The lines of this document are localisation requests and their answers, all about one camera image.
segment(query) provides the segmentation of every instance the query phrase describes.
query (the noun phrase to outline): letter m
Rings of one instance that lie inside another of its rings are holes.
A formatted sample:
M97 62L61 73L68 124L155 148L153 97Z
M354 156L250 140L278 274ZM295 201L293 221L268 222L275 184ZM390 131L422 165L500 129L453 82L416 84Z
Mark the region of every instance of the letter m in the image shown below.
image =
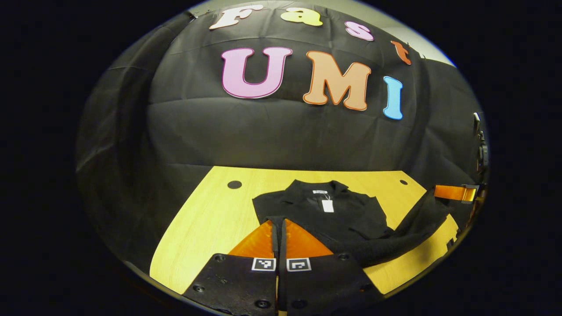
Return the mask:
M306 56L312 60L312 79L310 91L302 99L309 104L322 105L328 102L324 94L325 85L328 86L330 98L338 105L349 91L349 96L343 101L346 108L364 111L367 109L365 95L367 92L367 77L371 68L359 62L354 62L342 75L334 57L328 53L310 51Z

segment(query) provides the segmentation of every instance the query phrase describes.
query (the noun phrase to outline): letter u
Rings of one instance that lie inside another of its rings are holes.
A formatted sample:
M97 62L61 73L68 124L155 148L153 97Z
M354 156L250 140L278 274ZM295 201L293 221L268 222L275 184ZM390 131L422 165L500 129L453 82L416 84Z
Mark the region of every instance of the letter u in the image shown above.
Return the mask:
M244 79L246 61L253 55L251 48L236 48L224 52L223 88L237 98L257 99L273 94L283 81L285 58L293 51L285 47L268 47L264 54L269 56L268 73L261 83L247 83Z

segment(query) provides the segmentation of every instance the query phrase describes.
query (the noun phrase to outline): yellow table surface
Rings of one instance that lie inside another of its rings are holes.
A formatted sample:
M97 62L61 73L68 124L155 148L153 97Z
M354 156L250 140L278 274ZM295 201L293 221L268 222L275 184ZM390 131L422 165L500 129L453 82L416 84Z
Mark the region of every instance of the yellow table surface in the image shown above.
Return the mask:
M336 180L357 193L376 196L395 229L425 189L402 171L302 171L215 166L197 186L158 244L150 276L183 294L211 255L227 254L259 226L252 199L285 190L295 179L321 183ZM237 189L228 188L240 181ZM387 263L365 268L381 293L409 281L447 252L447 242L456 239L458 227L446 221L417 248Z

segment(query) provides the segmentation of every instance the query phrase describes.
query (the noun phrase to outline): yellow letter a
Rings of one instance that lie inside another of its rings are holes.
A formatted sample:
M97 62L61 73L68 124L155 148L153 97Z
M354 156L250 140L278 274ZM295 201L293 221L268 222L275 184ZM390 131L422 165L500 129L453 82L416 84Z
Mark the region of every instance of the yellow letter a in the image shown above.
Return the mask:
M312 26L320 26L320 13L305 8L288 8L288 12L281 14L281 19L290 22L302 22Z

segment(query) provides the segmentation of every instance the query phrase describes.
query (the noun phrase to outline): clothing tag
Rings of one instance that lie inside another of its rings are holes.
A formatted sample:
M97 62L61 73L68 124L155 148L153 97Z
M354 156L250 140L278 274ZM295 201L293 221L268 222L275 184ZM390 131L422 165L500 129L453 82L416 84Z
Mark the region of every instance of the clothing tag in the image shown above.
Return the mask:
M334 212L334 201L333 200L322 200L322 208L325 213Z

